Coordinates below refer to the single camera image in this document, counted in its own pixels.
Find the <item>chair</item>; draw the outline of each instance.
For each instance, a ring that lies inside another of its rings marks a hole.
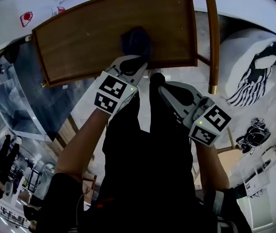
[[[219,25],[215,0],[206,0],[210,60],[197,53],[193,0],[91,0],[75,6],[32,31],[48,86],[96,77],[124,55],[120,36],[141,26],[153,54],[148,69],[210,66],[209,93],[215,94],[219,72]]]

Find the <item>cable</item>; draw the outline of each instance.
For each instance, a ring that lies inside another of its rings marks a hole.
[[[34,155],[33,154],[31,154],[28,150],[26,150],[23,146],[19,146],[19,147],[21,147],[21,148],[23,148],[25,151],[27,151],[33,158],[34,158],[34,160],[33,161],[35,161],[35,157],[34,157]]]

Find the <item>person standing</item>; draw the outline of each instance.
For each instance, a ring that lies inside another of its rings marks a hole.
[[[22,143],[20,137],[16,138],[16,143],[9,154],[8,150],[11,143],[11,136],[8,134],[0,150],[0,199],[6,191],[5,185],[9,182],[9,173],[14,163],[15,157],[19,152],[19,145]]]

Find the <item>black sleeve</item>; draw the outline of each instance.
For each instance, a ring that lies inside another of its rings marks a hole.
[[[212,210],[218,216],[218,222],[227,224],[234,232],[251,233],[244,214],[240,210],[233,189],[225,191],[210,191],[204,197],[207,209]]]
[[[29,221],[38,220],[39,211],[35,210],[34,208],[28,207],[26,205],[23,206],[23,214],[25,218]]]
[[[71,176],[53,176],[45,196],[36,232],[68,232],[78,228],[78,215],[83,214],[82,184]]]

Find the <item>chair leg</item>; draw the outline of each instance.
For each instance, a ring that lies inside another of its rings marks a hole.
[[[210,66],[210,60],[205,58],[204,56],[197,54],[197,59],[205,63],[206,65]]]
[[[235,147],[235,143],[234,143],[234,139],[233,139],[233,136],[231,134],[231,131],[230,131],[229,127],[227,128],[227,131],[228,131],[228,136],[229,136],[231,147],[233,148],[233,147]]]
[[[217,91],[220,63],[220,30],[215,0],[206,0],[210,31],[210,79],[209,93]]]

